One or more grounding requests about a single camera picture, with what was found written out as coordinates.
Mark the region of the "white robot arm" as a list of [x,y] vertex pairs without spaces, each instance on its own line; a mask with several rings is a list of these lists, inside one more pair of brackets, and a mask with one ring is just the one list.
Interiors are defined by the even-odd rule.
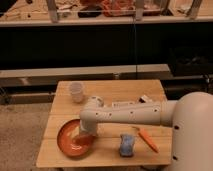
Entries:
[[192,92],[179,100],[102,107],[91,97],[80,112],[80,130],[97,134],[99,123],[172,127],[169,171],[213,171],[213,95]]

